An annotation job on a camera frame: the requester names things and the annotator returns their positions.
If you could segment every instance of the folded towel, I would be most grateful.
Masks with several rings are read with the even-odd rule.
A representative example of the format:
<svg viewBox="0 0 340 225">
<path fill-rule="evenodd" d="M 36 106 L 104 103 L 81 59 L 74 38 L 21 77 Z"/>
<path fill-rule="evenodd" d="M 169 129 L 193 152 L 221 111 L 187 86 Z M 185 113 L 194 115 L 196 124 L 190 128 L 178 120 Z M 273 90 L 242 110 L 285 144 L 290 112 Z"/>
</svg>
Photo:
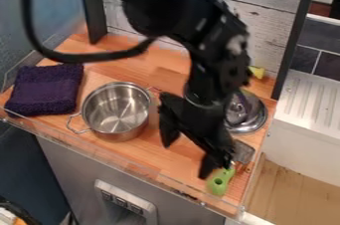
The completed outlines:
<svg viewBox="0 0 340 225">
<path fill-rule="evenodd" d="M 24 116 L 72 113 L 83 74 L 83 65 L 23 67 L 5 109 Z"/>
</svg>

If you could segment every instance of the green object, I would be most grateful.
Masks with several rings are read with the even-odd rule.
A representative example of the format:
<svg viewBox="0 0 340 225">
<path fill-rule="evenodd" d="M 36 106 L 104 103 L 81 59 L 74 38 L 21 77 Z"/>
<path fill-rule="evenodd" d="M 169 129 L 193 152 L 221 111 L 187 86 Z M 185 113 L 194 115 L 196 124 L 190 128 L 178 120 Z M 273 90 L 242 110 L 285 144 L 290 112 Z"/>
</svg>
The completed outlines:
<svg viewBox="0 0 340 225">
<path fill-rule="evenodd" d="M 207 180 L 208 190 L 217 196 L 223 196 L 228 189 L 229 181 L 233 178 L 235 169 L 220 169 L 216 171 L 211 178 Z"/>
</svg>

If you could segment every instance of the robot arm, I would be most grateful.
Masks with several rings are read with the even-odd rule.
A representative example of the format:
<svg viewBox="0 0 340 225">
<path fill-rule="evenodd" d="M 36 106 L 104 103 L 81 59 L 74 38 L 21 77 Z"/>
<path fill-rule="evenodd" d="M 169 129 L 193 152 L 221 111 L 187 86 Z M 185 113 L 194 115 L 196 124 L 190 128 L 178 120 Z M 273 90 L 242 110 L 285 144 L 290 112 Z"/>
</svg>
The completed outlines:
<svg viewBox="0 0 340 225">
<path fill-rule="evenodd" d="M 32 24 L 32 0 L 21 0 L 26 34 L 42 55 L 63 63 L 116 60 L 143 53 L 158 37 L 168 36 L 190 53 L 191 72 L 184 98 L 161 94 L 160 132 L 169 146 L 182 132 L 206 151 L 199 176 L 230 166 L 233 140 L 224 127 L 232 94 L 247 85 L 250 58 L 247 26 L 222 0 L 121 0 L 131 26 L 147 39 L 114 53 L 79 56 L 43 47 Z"/>
</svg>

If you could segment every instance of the stainless steel pot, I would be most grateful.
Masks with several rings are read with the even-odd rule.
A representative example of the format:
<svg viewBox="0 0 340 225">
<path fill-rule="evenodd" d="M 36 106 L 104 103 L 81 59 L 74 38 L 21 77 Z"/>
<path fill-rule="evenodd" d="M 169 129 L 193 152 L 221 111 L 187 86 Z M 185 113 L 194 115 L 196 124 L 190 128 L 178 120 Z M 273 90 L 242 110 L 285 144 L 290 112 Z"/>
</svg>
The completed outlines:
<svg viewBox="0 0 340 225">
<path fill-rule="evenodd" d="M 151 98 L 146 90 L 127 82 L 111 83 L 89 94 L 79 113 L 69 117 L 67 128 L 76 134 L 92 130 L 101 138 L 129 140 L 148 124 Z M 71 127 L 73 117 L 82 115 L 89 128 Z"/>
</svg>

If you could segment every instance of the wooden countertop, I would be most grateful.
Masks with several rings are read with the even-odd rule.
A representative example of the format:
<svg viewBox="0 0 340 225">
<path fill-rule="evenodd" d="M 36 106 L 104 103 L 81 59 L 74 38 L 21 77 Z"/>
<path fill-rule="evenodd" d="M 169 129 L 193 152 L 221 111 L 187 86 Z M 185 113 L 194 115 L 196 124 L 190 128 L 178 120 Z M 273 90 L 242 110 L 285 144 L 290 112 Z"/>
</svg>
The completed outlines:
<svg viewBox="0 0 340 225">
<path fill-rule="evenodd" d="M 86 53 L 122 50 L 134 44 L 135 41 L 125 37 L 107 36 L 97 45 L 92 46 L 88 43 L 86 34 L 74 34 L 58 50 Z M 54 62 L 45 59 L 40 63 L 40 66 L 54 64 Z M 79 93 L 79 107 L 91 91 L 115 81 L 134 82 L 144 88 L 155 87 L 162 91 L 181 95 L 189 68 L 190 60 L 187 56 L 176 51 L 161 49 L 155 45 L 147 53 L 136 58 L 86 64 L 85 77 Z M 269 111 L 269 118 L 272 118 L 276 105 L 276 102 L 269 98 L 273 84 L 274 79 L 264 78 L 262 81 L 252 80 L 251 86 L 248 88 L 264 101 Z M 12 89 L 9 89 L 0 96 L 0 107 L 4 107 L 11 92 Z M 204 202 L 210 208 L 229 216 L 237 214 L 238 208 L 241 207 L 255 166 L 255 163 L 251 162 L 247 169 L 237 173 L 230 183 L 227 194 L 220 198 L 205 194 L 207 192 L 205 181 L 197 177 L 204 154 L 199 147 L 185 136 L 181 136 L 168 149 L 162 146 L 156 112 L 152 114 L 150 126 L 143 134 L 127 142 L 99 139 L 92 132 L 76 135 L 66 128 L 68 115 L 13 119 L 1 110 L 0 116 L 6 117 L 9 122 L 27 131 L 57 141 L 68 148 L 85 153 L 152 184 L 176 193 L 184 192 L 188 194 L 186 196 L 189 200 Z M 83 129 L 86 128 L 86 125 L 79 116 L 73 120 L 73 127 Z M 268 122 L 258 132 L 238 135 L 237 138 L 249 143 L 258 152 L 267 127 Z"/>
</svg>

